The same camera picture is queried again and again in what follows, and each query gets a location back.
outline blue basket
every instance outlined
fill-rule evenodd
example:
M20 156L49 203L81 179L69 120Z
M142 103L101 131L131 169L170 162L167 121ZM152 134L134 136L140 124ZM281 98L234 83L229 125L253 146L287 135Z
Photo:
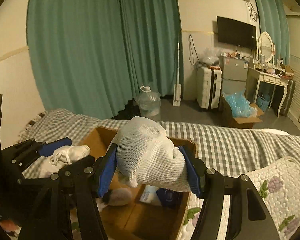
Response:
M257 106L259 106L259 108L260 108L263 112L265 112L265 111L268 109L270 100L269 100L269 101L263 100L263 99L258 95L256 103L257 103Z

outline white wall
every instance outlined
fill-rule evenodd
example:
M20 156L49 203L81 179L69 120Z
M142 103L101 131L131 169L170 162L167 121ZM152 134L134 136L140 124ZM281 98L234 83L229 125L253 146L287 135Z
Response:
M255 0L251 0L257 10ZM184 58L184 87L183 98L195 99L196 97L196 71L189 62L189 34L194 39L194 44L199 55L205 48L220 48L226 52L235 50L235 46L218 43L217 16L227 17L250 24L250 11L243 0L178 0L183 43ZM259 36L259 21L256 23L257 37ZM249 49L243 50L244 56L250 55Z
M15 144L25 125L44 111L28 50L0 62L0 94L3 95L0 132L3 149Z
M0 6L0 57L26 43L28 0L5 0Z
M286 5L283 5L283 8L284 8L284 12L285 12L286 14L292 12L291 9L290 9L288 6L286 6Z

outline white mirror frame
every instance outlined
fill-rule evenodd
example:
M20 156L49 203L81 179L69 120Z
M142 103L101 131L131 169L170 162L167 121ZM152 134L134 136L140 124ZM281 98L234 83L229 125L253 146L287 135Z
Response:
M274 44L272 42L272 39L269 35L269 33L267 32L263 32L260 34L260 37L259 37L259 40L258 40L258 51L259 51L259 55L261 54L261 41L262 41L262 36L265 36L266 38L268 38L270 40L270 43L271 43L271 56L269 58L266 58L266 62L270 62L270 60L272 59L273 57L273 51L274 51Z

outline drawer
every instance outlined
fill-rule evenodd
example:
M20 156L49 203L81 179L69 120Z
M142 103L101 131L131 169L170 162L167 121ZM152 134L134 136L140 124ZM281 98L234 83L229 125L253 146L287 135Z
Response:
M277 84L277 85L285 85L286 83L287 83L287 81L282 81L281 79L276 79L275 80L275 83Z
M270 76L266 76L266 75L263 76L263 81L264 82L269 82L269 83L275 84L275 80L276 80L275 77L270 77Z

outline white suitcase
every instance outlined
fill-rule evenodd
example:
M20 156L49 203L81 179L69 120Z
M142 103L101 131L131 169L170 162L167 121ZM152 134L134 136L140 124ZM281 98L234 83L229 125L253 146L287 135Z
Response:
M222 71L200 67L197 71L197 101L203 109L218 108Z

